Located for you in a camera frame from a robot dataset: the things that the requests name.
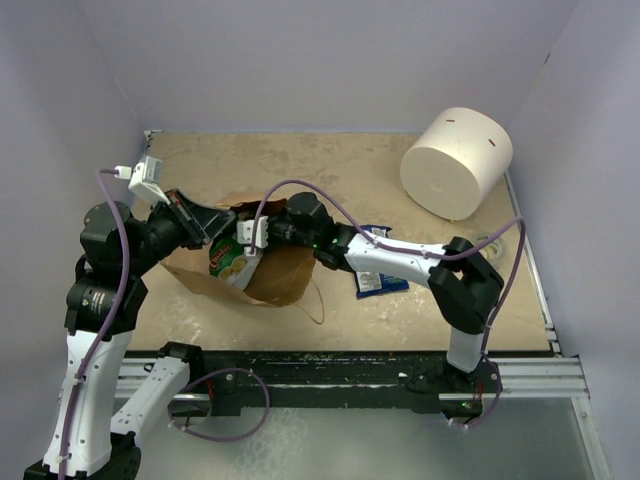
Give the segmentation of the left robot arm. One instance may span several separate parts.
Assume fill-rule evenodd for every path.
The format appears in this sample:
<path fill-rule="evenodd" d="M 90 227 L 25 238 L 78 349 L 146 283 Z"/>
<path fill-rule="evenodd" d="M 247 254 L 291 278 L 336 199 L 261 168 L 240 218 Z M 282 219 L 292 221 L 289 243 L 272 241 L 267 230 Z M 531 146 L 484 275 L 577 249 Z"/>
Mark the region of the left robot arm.
<path fill-rule="evenodd" d="M 145 436 L 180 389 L 206 378 L 202 350 L 169 343 L 123 407 L 114 407 L 125 353 L 148 293 L 143 276 L 179 248 L 201 249 L 235 230 L 237 216 L 166 193 L 146 220 L 108 199 L 85 215 L 66 298 L 67 368 L 54 434 L 27 479 L 132 479 Z"/>

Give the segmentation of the blue white snack packet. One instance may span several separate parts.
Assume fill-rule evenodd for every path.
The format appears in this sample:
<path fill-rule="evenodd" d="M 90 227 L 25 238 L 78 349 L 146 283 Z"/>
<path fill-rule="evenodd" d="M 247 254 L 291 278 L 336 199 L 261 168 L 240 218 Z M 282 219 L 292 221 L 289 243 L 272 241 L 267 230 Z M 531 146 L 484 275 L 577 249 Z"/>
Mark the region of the blue white snack packet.
<path fill-rule="evenodd" d="M 392 228 L 383 225 L 365 224 L 361 227 L 374 235 L 389 238 Z M 409 282 L 392 275 L 375 272 L 356 272 L 354 274 L 356 298 L 362 300 L 369 297 L 409 290 Z"/>

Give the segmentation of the brown paper bag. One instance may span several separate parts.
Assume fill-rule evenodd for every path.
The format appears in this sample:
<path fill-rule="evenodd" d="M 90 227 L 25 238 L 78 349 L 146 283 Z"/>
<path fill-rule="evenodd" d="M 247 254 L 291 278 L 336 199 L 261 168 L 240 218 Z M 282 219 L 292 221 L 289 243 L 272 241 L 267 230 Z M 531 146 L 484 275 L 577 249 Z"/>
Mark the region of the brown paper bag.
<path fill-rule="evenodd" d="M 297 304 L 312 282 L 316 259 L 311 250 L 295 246 L 271 246 L 249 285 L 242 291 L 209 274 L 209 249 L 219 239 L 234 235 L 236 226 L 212 244 L 198 250 L 180 248 L 161 265 L 190 292 L 212 300 L 229 300 L 259 307 L 287 307 Z"/>

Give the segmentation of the green Chuba chips bag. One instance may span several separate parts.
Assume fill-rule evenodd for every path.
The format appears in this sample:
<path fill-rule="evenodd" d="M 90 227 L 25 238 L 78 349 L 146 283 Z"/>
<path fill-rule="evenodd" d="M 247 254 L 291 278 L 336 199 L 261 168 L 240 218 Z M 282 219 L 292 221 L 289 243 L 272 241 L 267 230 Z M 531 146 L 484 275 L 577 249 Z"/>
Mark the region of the green Chuba chips bag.
<path fill-rule="evenodd" d="M 261 259 L 260 250 L 249 254 L 248 248 L 240 244 L 234 235 L 227 235 L 209 249 L 209 274 L 227 285 L 244 291 Z"/>

